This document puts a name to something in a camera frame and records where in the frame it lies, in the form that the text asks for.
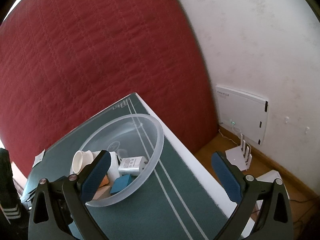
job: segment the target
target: paper tag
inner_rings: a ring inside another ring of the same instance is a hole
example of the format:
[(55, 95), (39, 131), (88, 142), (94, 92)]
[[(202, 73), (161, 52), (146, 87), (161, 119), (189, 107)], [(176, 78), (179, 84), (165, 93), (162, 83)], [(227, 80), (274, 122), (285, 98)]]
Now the paper tag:
[(32, 167), (36, 166), (40, 161), (42, 161), (45, 149), (35, 157), (35, 162), (33, 163)]

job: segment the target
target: black cable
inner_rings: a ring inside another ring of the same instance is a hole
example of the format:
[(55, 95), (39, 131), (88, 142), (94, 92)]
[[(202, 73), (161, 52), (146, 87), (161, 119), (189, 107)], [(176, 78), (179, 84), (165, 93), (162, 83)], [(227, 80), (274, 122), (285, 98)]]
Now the black cable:
[(304, 212), (295, 222), (293, 222), (293, 224), (297, 223), (297, 222), (298, 222), (305, 214), (307, 214), (307, 213), (311, 210), (311, 208), (313, 208), (315, 205), (316, 205), (316, 203), (313, 204), (306, 212)]
[(299, 221), (297, 221), (297, 222), (300, 222), (301, 224), (300, 224), (300, 225), (298, 225), (297, 227), (293, 228), (293, 230), (298, 229), (298, 228), (300, 228), (300, 227), (303, 225), (302, 220), (299, 220)]
[(320, 196), (314, 197), (314, 198), (311, 198), (311, 199), (308, 199), (308, 200), (304, 200), (304, 201), (299, 201), (299, 200), (296, 200), (296, 199), (290, 199), (290, 201), (292, 201), (292, 202), (297, 202), (297, 203), (306, 203), (306, 202), (315, 200), (315, 199), (317, 199), (317, 198), (319, 198), (319, 197), (320, 197)]
[(305, 224), (302, 223), (302, 221), (301, 221), (301, 225), (299, 225), (298, 227), (294, 228), (294, 229), (298, 229), (298, 228), (299, 228), (299, 234), (298, 234), (298, 236), (301, 235), (304, 226), (305, 226)]

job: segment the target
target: blue sponge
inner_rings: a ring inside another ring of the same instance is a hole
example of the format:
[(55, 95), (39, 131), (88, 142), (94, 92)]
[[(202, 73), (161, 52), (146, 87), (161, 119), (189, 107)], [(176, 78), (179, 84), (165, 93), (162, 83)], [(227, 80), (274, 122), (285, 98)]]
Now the blue sponge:
[(89, 173), (85, 181), (82, 183), (81, 191), (80, 191), (80, 199), (82, 203), (86, 203), (92, 200), (94, 194), (97, 192), (97, 189), (99, 188), (99, 185), (103, 177), (107, 174), (110, 168), (110, 165), (111, 165), (111, 155), (109, 152), (106, 151), (105, 154), (102, 156), (102, 158), (98, 161), (98, 163), (92, 169), (91, 173)]
[(125, 187), (127, 187), (131, 182), (133, 182), (133, 178), (130, 174), (126, 174), (126, 175), (120, 176), (119, 178), (116, 178), (110, 190), (110, 195), (117, 194), (118, 192), (123, 190)]
[(212, 155), (211, 165), (230, 200), (239, 204), (242, 200), (240, 184), (217, 153)]

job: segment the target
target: white cable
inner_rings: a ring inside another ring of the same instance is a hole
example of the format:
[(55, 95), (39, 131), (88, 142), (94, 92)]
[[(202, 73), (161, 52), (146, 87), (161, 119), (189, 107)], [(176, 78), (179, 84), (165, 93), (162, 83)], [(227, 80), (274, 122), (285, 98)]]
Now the white cable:
[(220, 129), (219, 129), (219, 133), (221, 134), (221, 136), (222, 136), (223, 138), (227, 138), (228, 140), (232, 141), (234, 144), (236, 144), (237, 146), (239, 146), (234, 140), (230, 139), (230, 138), (227, 137), (227, 136), (224, 136), (224, 135), (220, 132)]
[(232, 124), (232, 131), (236, 134), (240, 133), (241, 134), (241, 129), (239, 127), (235, 127), (235, 124)]
[[(238, 145), (234, 140), (232, 140), (232, 139), (230, 139), (229, 137), (227, 137), (227, 136), (224, 136), (222, 133), (221, 133), (221, 131), (220, 131), (220, 129), (219, 129), (219, 133), (221, 134), (221, 136), (223, 137), (223, 138), (226, 138), (226, 139), (228, 139), (228, 140), (230, 140), (230, 141), (232, 141), (234, 144), (236, 144), (236, 145)], [(249, 143), (247, 143), (246, 142), (246, 145), (248, 145), (249, 146), (249, 154), (248, 155), (250, 155), (250, 153), (251, 153), (251, 145), (249, 144)]]

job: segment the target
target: red mattress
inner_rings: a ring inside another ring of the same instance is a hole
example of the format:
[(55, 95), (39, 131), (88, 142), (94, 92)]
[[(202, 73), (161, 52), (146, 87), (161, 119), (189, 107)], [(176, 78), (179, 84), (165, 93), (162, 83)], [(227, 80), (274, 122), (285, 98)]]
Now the red mattress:
[(191, 152), (217, 132), (199, 48), (177, 0), (22, 0), (0, 26), (0, 138), (34, 156), (137, 92)]

